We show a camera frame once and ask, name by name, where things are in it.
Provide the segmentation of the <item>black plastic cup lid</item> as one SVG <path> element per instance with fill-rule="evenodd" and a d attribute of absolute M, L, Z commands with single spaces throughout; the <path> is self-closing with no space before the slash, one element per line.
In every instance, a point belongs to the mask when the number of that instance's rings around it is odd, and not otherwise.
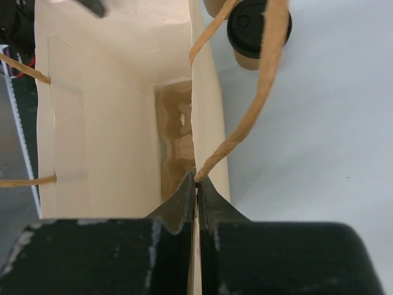
<path fill-rule="evenodd" d="M 235 51 L 248 58 L 260 58 L 263 13 L 267 0 L 243 0 L 234 6 L 227 22 L 227 36 Z"/>

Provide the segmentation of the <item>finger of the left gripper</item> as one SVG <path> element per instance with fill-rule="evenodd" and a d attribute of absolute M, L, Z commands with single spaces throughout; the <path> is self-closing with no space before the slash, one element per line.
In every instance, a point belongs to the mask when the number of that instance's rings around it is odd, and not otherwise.
<path fill-rule="evenodd" d="M 103 18 L 107 15 L 107 7 L 103 0 L 76 0 L 76 2 L 84 6 L 98 18 Z"/>

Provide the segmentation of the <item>stack of brown paper cups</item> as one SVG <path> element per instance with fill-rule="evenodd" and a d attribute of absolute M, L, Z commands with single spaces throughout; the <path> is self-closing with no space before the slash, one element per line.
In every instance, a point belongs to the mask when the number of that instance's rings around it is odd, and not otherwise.
<path fill-rule="evenodd" d="M 204 6 L 206 8 L 207 13 L 215 18 L 220 10 L 223 8 L 226 0 L 204 0 Z"/>

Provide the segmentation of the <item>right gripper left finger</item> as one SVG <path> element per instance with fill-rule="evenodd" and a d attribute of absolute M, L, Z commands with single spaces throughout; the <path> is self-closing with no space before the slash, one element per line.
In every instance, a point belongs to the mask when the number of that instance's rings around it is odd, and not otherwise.
<path fill-rule="evenodd" d="M 193 177 L 194 173 L 186 173 L 172 196 L 147 215 L 152 220 L 145 280 L 149 294 L 189 293 L 196 204 Z"/>

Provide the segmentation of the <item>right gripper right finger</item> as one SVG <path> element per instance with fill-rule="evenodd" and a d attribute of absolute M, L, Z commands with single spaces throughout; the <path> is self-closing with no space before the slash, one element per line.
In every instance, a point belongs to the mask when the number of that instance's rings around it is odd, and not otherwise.
<path fill-rule="evenodd" d="M 229 201 L 221 196 L 209 177 L 196 184 L 200 234 L 201 287 L 203 294 L 216 294 L 217 283 L 214 229 L 218 222 L 249 222 Z"/>

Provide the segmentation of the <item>brown paper coffee cup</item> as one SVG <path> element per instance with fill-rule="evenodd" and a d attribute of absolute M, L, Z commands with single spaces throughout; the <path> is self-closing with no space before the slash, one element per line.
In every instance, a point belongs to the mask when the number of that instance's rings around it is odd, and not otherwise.
<path fill-rule="evenodd" d="M 260 61 L 260 53 L 256 53 L 253 51 L 237 51 L 233 50 L 235 60 L 240 65 L 240 67 L 250 70 L 256 71 L 259 69 L 259 61 Z"/>

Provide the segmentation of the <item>brown paper takeout bag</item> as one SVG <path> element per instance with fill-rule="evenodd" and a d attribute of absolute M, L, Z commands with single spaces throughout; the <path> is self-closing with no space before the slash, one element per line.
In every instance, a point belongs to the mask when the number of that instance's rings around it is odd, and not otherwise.
<path fill-rule="evenodd" d="M 2 294 L 149 294 L 147 215 L 166 201 L 155 94 L 185 81 L 192 82 L 196 192 L 188 294 L 203 294 L 197 183 L 209 177 L 228 201 L 226 157 L 249 134 L 274 83 L 288 3 L 267 4 L 255 98 L 226 136 L 209 39 L 237 2 L 227 1 L 210 25 L 197 1 L 110 2 L 93 35 L 96 55 L 57 41 L 54 52 L 35 55 L 33 68 L 3 57 L 36 82 L 39 177 L 1 186 L 37 186 L 41 220 L 14 243 Z M 216 224 L 216 294 L 274 293 L 251 255 L 261 230 L 252 221 Z"/>

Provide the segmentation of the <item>brown pulp cup carrier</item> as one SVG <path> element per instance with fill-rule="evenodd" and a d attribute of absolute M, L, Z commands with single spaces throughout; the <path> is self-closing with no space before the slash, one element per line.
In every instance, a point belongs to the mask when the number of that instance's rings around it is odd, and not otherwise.
<path fill-rule="evenodd" d="M 192 82 L 166 85 L 155 94 L 161 157 L 161 199 L 168 200 L 184 175 L 195 170 Z"/>

